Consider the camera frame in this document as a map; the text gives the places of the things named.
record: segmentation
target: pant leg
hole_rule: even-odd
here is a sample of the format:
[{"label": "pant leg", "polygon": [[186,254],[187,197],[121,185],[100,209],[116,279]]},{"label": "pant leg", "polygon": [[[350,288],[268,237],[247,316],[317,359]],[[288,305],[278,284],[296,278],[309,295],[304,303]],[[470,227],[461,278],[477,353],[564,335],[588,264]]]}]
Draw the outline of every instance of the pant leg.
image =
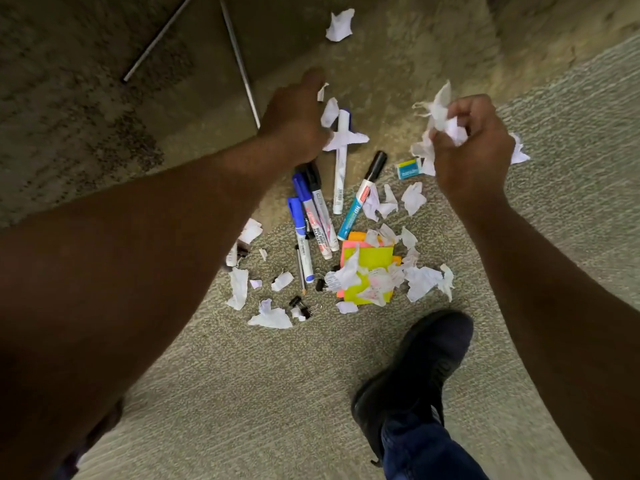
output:
[{"label": "pant leg", "polygon": [[382,427],[382,460],[387,480],[488,480],[462,446],[436,420],[398,413]]}]

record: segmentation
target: black marker cap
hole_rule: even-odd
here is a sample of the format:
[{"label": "black marker cap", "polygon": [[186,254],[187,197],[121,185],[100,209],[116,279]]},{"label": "black marker cap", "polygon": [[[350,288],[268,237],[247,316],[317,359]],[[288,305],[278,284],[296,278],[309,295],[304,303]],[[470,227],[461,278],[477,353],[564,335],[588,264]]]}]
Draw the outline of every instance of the black marker cap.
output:
[{"label": "black marker cap", "polygon": [[380,172],[382,172],[382,168],[385,166],[386,162],[387,154],[380,151],[376,152],[376,156],[373,157],[373,161],[371,162],[364,179],[370,182],[375,182],[380,176]]},{"label": "black marker cap", "polygon": [[307,177],[310,192],[315,192],[322,188],[322,180],[320,179],[320,172],[318,171],[315,160],[311,160],[305,165],[305,177]]}]

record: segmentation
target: blue marker cap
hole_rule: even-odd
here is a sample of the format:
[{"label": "blue marker cap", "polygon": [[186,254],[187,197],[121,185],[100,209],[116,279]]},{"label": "blue marker cap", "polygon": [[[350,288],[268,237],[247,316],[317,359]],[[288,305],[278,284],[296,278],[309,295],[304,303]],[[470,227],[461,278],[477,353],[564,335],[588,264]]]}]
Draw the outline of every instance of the blue marker cap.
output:
[{"label": "blue marker cap", "polygon": [[293,217],[293,224],[297,228],[306,228],[305,224],[305,212],[302,210],[302,202],[298,197],[289,197],[287,199],[287,205]]},{"label": "blue marker cap", "polygon": [[296,189],[300,201],[306,202],[312,199],[311,192],[309,192],[307,183],[305,182],[305,176],[301,173],[293,174],[293,187]]}]

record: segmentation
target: person's right hand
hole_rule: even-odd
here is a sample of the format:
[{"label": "person's right hand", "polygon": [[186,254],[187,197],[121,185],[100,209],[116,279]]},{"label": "person's right hand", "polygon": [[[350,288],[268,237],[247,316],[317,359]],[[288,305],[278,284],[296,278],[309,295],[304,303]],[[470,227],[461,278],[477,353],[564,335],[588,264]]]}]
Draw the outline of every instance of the person's right hand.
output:
[{"label": "person's right hand", "polygon": [[429,135],[435,149],[438,186],[461,216],[486,205],[505,202],[504,181],[515,140],[495,113],[487,95],[469,96],[449,105],[448,118],[458,117],[468,140],[455,146],[444,132]]}]

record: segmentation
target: yellow sticky note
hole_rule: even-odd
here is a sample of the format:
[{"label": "yellow sticky note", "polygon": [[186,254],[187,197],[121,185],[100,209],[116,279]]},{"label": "yellow sticky note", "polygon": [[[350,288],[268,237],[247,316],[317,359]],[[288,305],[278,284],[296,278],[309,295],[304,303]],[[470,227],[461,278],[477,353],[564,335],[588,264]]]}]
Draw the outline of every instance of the yellow sticky note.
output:
[{"label": "yellow sticky note", "polygon": [[[353,253],[356,251],[355,248],[348,248],[344,250],[344,259],[349,259]],[[386,268],[394,261],[394,249],[393,247],[388,248],[363,248],[360,250],[360,259],[358,260],[358,264],[360,266],[364,266],[369,269],[375,269],[377,267]],[[361,284],[357,286],[352,286],[348,290],[344,292],[344,300],[352,301],[356,305],[366,305],[371,303],[368,299],[358,298],[356,295],[361,291],[366,290],[369,287],[369,279],[366,276],[358,273],[359,277],[362,279]],[[384,294],[385,301],[388,303],[391,300],[393,295],[393,291],[389,291]]]}]

